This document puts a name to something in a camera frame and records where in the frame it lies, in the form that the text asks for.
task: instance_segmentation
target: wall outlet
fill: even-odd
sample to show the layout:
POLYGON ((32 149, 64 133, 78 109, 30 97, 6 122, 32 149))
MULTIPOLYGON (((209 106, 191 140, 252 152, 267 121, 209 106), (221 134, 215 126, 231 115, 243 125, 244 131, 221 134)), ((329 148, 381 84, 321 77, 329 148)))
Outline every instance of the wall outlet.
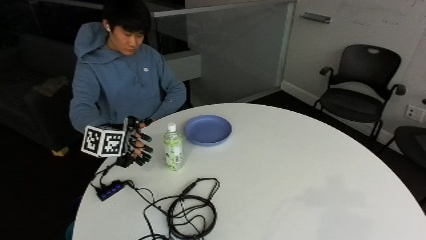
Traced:
POLYGON ((422 122, 425 117, 425 111, 425 109, 409 105, 408 110, 405 111, 405 117, 410 118, 414 121, 422 122))

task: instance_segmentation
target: blue plate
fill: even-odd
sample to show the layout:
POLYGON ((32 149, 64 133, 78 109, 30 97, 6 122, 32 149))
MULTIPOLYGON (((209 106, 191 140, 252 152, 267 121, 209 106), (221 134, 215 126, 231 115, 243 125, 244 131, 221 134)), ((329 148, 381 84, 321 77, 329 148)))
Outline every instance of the blue plate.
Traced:
POLYGON ((200 146, 221 144, 232 132, 231 123, 216 115, 201 115, 189 119, 185 124, 185 135, 189 142, 200 146))

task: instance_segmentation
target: blue hoodie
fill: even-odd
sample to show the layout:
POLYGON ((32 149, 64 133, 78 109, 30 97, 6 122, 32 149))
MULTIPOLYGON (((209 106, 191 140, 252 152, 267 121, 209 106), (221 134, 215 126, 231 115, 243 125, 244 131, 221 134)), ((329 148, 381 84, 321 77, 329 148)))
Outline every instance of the blue hoodie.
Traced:
POLYGON ((176 112, 187 99, 185 85, 160 53, 143 44, 135 55, 124 56, 106 47, 107 35, 102 23, 87 23, 75 42, 70 118, 82 133, 88 125, 123 124, 128 116, 157 120, 176 112))

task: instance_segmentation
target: glove with markers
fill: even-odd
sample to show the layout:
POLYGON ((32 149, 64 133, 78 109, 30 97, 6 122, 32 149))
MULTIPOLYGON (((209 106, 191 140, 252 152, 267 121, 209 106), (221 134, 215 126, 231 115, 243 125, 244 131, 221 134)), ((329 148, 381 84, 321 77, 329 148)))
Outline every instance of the glove with markers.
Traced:
POLYGON ((141 130, 152 121, 129 116, 123 125, 87 126, 82 151, 96 157, 118 156, 116 165, 122 167, 133 162, 143 166, 151 160, 153 149, 144 143, 152 138, 141 130))

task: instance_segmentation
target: man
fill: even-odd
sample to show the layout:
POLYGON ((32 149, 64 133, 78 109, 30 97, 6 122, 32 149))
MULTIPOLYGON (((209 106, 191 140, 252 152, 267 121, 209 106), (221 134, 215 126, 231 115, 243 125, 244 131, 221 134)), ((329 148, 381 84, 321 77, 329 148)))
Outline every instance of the man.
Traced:
POLYGON ((144 44, 151 13, 143 0, 107 0, 103 14, 102 23, 82 26, 75 42, 70 117, 82 133, 88 125, 123 124, 128 116, 157 120, 187 98, 184 83, 144 44))

